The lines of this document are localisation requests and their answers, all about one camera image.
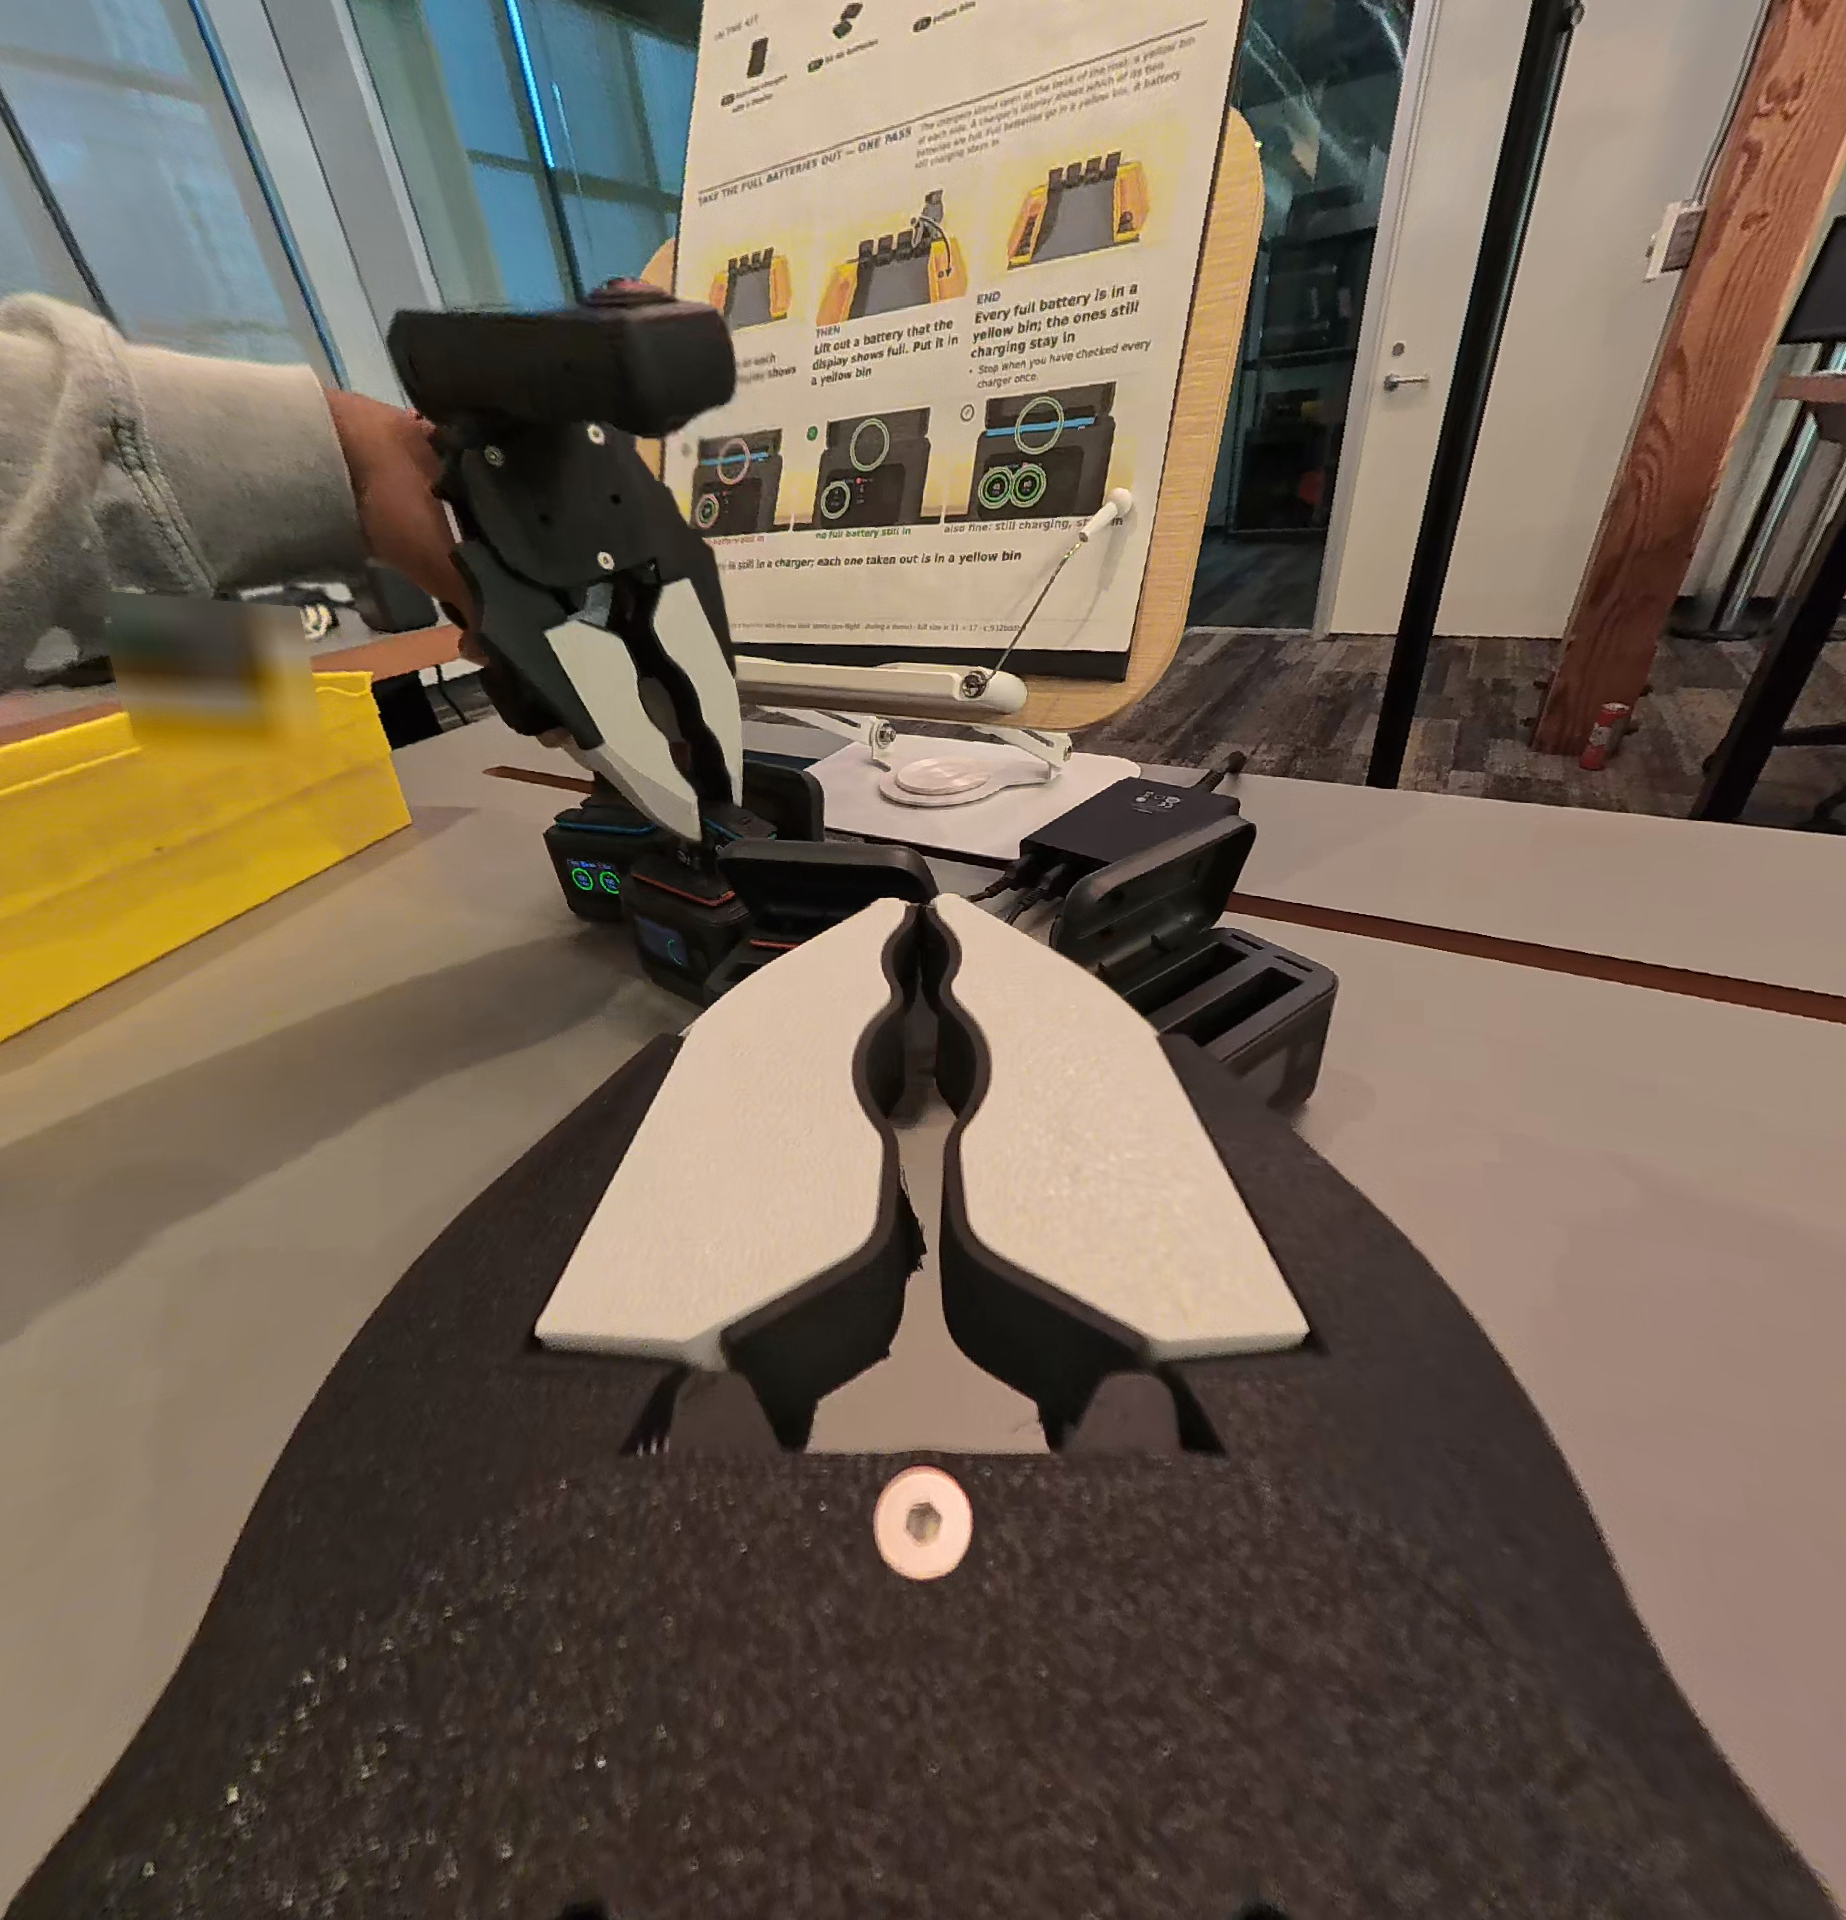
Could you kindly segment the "wooden edged table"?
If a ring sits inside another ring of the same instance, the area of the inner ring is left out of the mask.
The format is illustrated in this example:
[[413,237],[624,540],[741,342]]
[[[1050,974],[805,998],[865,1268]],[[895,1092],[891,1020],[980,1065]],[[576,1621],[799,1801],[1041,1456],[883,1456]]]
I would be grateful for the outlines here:
[[384,680],[461,661],[458,641],[458,630],[451,625],[370,635],[354,645],[314,649],[310,667],[318,675],[367,675],[370,680]]

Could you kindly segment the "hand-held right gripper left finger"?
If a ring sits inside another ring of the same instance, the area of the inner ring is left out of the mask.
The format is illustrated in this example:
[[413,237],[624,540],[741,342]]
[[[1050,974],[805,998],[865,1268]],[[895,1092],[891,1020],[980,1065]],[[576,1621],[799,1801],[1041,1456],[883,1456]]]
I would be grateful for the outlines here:
[[919,923],[875,900],[687,1025],[537,1346],[735,1376],[779,1447],[808,1443],[819,1404],[888,1357],[924,1260],[891,1123]]

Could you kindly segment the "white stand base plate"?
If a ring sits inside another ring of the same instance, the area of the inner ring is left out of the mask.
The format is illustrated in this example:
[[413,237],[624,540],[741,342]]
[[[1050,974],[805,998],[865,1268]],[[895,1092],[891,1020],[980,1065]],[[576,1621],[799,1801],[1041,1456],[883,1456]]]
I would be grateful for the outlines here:
[[[898,791],[898,776],[914,762],[949,762],[973,776],[969,791],[946,804],[922,804]],[[1007,863],[1020,842],[1066,809],[1085,804],[1141,766],[1122,757],[1077,751],[1050,766],[1023,747],[1001,742],[946,739],[898,733],[879,764],[860,742],[843,743],[811,766],[823,792],[830,835],[907,844],[922,853],[976,863]]]

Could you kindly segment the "person's left forearm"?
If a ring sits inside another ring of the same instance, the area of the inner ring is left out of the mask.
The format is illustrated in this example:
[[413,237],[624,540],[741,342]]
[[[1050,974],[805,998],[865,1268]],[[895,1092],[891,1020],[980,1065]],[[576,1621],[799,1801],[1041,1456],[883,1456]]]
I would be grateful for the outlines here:
[[44,635],[95,646],[113,590],[215,598],[363,566],[308,367],[135,345],[70,301],[0,299],[0,695]]

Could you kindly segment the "wooden pillar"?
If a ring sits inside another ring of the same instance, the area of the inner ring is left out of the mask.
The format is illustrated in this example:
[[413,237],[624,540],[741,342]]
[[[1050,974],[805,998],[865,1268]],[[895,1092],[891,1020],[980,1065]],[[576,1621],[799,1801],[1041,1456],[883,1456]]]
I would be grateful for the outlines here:
[[1846,169],[1846,2],[1766,4],[1690,264],[1533,727],[1575,759],[1645,692]]

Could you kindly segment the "white door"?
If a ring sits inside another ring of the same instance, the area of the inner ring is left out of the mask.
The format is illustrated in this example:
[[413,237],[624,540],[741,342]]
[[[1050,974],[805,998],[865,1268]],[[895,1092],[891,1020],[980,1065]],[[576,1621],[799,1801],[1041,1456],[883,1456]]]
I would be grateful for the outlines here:
[[1342,568],[1352,535],[1356,492],[1369,461],[1367,435],[1372,433],[1372,417],[1376,415],[1381,398],[1379,376],[1386,369],[1392,353],[1386,345],[1390,298],[1415,164],[1422,103],[1434,69],[1438,12],[1438,2],[1415,2],[1410,5],[1409,41],[1405,55],[1400,57],[1397,110],[1386,149],[1385,185],[1369,253],[1364,320],[1345,406],[1340,467],[1324,535],[1319,598],[1309,627],[1309,635],[1314,639],[1324,639],[1334,631],[1334,614],[1342,593]]

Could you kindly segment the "black charging hub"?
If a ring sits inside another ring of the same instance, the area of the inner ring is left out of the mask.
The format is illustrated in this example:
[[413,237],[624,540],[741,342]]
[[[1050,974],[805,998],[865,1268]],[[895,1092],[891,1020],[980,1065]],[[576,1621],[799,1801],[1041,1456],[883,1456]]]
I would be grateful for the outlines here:
[[1073,882],[1132,854],[1147,854],[1175,837],[1234,818],[1238,818],[1237,797],[1207,784],[1117,780],[1032,829],[1020,842],[1010,882],[1029,888],[1050,875]]

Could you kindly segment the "dark desk black legs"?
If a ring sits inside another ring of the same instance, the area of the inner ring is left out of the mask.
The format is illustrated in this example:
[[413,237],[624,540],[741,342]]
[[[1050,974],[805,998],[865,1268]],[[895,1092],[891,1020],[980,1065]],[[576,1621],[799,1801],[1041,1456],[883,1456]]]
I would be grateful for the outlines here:
[[[1791,309],[1782,345],[1846,345],[1846,214],[1835,219]],[[1846,364],[1827,360],[1788,375],[1777,395],[1798,408],[1825,448],[1846,452]],[[1793,710],[1846,609],[1846,485],[1785,595],[1739,706],[1710,757],[1690,809],[1701,822],[1737,822],[1776,749],[1846,749],[1846,722],[1795,727]],[[1808,830],[1840,830],[1846,784],[1801,820]]]

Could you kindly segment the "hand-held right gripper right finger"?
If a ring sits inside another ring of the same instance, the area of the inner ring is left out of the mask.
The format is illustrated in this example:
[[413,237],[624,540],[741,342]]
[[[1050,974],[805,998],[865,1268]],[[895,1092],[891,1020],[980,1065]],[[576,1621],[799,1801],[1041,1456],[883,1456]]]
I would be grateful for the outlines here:
[[972,900],[930,907],[944,1144],[937,1272],[958,1351],[1050,1450],[1107,1380],[1285,1357],[1309,1320],[1158,1030]]

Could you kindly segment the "person's left hand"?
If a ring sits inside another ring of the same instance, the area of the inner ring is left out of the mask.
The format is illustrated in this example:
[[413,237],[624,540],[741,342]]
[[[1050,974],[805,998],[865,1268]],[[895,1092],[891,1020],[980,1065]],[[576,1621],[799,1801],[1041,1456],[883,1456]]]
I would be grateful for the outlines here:
[[413,410],[338,388],[325,388],[323,398],[367,555],[426,593],[457,625],[461,658],[486,667],[486,653],[458,609],[457,537],[436,492],[441,461],[431,443],[431,424]]

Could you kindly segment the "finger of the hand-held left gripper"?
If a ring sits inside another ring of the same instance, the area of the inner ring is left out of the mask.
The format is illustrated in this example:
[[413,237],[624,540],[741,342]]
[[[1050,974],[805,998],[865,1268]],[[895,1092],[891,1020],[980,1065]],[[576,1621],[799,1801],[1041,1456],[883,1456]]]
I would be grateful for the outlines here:
[[652,715],[621,635],[572,617],[545,639],[597,735],[593,747],[574,757],[602,774],[656,827],[686,844],[700,844],[699,794],[678,762],[679,742]]
[[693,581],[661,589],[656,646],[699,805],[737,804],[743,797],[743,708],[732,659]]

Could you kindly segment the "instruction sheet on wooden stand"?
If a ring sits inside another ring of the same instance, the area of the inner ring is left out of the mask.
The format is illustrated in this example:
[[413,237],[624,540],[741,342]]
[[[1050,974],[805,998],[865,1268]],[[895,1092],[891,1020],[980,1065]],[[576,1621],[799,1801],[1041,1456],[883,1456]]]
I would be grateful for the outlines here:
[[1020,675],[1005,655],[995,661],[966,659],[815,659],[808,655],[757,655],[735,646],[740,673],[764,685],[774,673],[779,699],[793,684],[811,685],[808,702],[846,695],[871,701],[868,684],[894,684],[898,670],[925,670],[957,688],[1001,690],[1007,675],[1029,685],[1024,714],[1032,722],[1055,720],[1055,688],[1103,688],[1085,706],[1070,710],[1072,724],[1103,718],[1147,690],[1160,668],[1151,658],[1175,649],[1189,609],[1192,578],[1205,510],[1215,480],[1221,417],[1226,414],[1234,362],[1245,327],[1247,275],[1262,221],[1262,169],[1256,143],[1234,109],[1226,116],[1220,170],[1205,223],[1198,279],[1177,375],[1175,414],[1166,443],[1160,504],[1154,518],[1143,595],[1136,610],[1127,675],[1118,680]]

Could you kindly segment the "yellow plastic bin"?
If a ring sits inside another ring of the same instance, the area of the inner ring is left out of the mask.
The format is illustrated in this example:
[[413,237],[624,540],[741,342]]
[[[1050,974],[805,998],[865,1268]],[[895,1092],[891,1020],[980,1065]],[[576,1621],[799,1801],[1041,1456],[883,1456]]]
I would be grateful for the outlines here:
[[370,676],[312,695],[268,742],[112,710],[0,745],[0,1043],[410,827]]

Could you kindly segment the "white paper poster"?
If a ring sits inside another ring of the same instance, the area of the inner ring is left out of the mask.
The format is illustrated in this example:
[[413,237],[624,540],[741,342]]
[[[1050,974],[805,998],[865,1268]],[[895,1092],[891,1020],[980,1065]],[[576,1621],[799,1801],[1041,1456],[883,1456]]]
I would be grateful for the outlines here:
[[757,655],[1118,680],[1238,2],[702,4],[670,490]]

